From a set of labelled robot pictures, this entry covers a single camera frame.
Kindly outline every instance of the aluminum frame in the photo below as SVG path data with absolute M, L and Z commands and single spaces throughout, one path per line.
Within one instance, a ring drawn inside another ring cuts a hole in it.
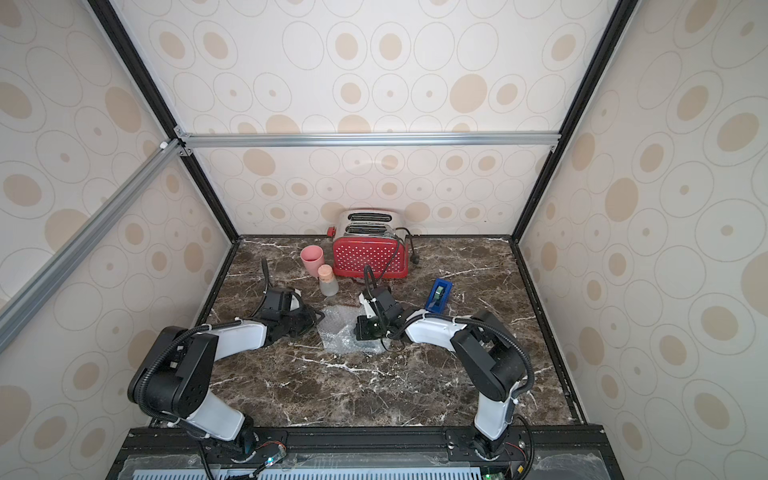
M 370 134 L 182 134 L 191 148 L 403 147 L 436 145 L 557 145 L 557 131 L 410 132 Z
M 122 218 L 128 208 L 146 190 L 155 177 L 182 148 L 179 140 L 170 140 L 164 149 L 154 152 L 133 175 L 104 202 L 81 229 L 19 290 L 0 312 L 0 352 L 29 323 L 69 275 L 88 256 L 104 235 Z

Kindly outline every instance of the marble countertop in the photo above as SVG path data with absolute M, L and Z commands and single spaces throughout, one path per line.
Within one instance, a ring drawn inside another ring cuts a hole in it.
M 506 240 L 414 239 L 421 257 L 403 280 L 385 280 L 394 297 L 423 306 L 435 278 L 454 283 L 447 313 L 493 312 L 528 351 L 536 384 L 518 412 L 534 424 L 572 423 L 568 405 Z M 362 287 L 339 278 L 339 293 L 326 298 L 301 264 L 299 252 L 318 244 L 332 263 L 328 238 L 248 238 L 240 245 L 209 322 L 247 316 L 263 289 L 260 258 L 269 260 L 272 283 L 302 290 L 317 309 L 358 306 Z M 238 353 L 214 366 L 211 388 L 260 426 L 468 425 L 478 393 L 455 355 L 426 344 L 402 351 L 337 355 L 323 349 L 315 328 L 300 339 L 283 338 L 265 349 Z

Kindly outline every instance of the toaster power cord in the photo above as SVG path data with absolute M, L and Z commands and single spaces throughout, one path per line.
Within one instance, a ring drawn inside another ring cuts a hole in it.
M 411 233 L 411 230 L 408 230 L 405 227 L 397 227 L 395 228 L 395 231 L 397 230 L 405 230 L 408 234 L 409 239 L 411 240 L 411 263 L 414 265 L 419 265 L 419 254 L 416 252 L 416 248 L 413 246 L 413 233 Z

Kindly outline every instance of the wall panel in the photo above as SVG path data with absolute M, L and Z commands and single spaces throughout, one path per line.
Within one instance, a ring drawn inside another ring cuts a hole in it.
M 557 130 L 612 0 L 125 0 L 190 133 Z
M 165 326 L 194 324 L 229 247 L 173 161 L 0 354 L 0 478 L 105 477 L 148 420 L 128 382 Z
M 626 478 L 761 478 L 768 4 L 645 2 L 521 248 Z
M 549 146 L 196 150 L 240 233 L 325 233 L 373 207 L 413 233 L 507 234 Z
M 3 2 L 0 307 L 162 138 L 79 2 Z

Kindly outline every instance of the cork lid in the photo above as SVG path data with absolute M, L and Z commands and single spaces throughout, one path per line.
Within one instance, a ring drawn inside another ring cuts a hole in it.
M 333 268 L 330 265 L 320 265 L 317 269 L 317 275 L 323 282 L 329 282 L 333 280 Z

